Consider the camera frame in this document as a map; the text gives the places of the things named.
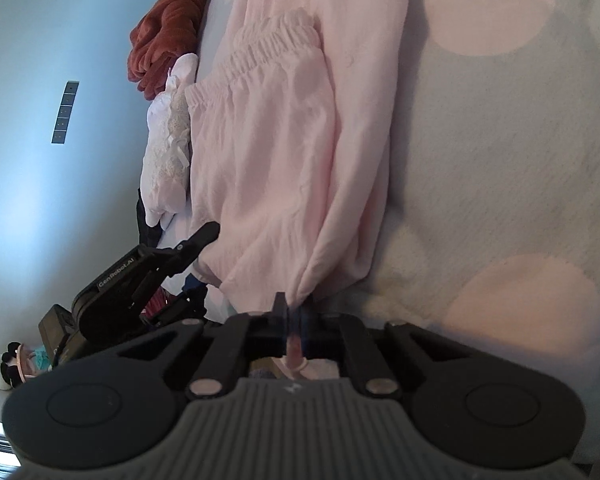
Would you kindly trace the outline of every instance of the folded towel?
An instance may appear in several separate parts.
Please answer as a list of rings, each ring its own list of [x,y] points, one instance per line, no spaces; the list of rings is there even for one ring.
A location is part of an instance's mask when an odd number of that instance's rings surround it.
[[[131,31],[128,79],[151,101],[164,90],[176,60],[195,51],[206,0],[158,0]]]

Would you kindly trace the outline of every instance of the elastic waistband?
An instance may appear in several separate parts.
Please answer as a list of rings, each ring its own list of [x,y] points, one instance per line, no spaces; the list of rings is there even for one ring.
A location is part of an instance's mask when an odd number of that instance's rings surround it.
[[[314,29],[314,20],[304,9],[245,25],[236,32],[232,53],[213,67],[208,77],[187,87],[189,106],[209,101],[256,66],[306,46],[320,48],[320,37]]]

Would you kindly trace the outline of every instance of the stuffed panda toy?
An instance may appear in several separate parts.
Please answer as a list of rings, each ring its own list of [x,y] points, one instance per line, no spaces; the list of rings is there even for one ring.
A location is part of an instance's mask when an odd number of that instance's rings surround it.
[[[11,390],[22,384],[16,357],[20,343],[9,343],[7,351],[0,356],[0,390]]]

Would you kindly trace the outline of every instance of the white polka dot blanket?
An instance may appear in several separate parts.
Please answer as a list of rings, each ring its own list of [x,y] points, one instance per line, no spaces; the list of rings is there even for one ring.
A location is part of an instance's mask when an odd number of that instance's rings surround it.
[[[543,370],[600,460],[600,0],[410,0],[371,272],[329,301]]]

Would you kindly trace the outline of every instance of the pink clothing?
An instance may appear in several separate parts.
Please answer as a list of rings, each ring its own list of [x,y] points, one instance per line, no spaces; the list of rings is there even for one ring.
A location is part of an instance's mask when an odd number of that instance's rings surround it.
[[[298,305],[368,273],[406,9],[407,0],[234,0],[216,67],[187,98],[190,230],[221,224],[196,270],[238,312],[269,310],[279,290]]]

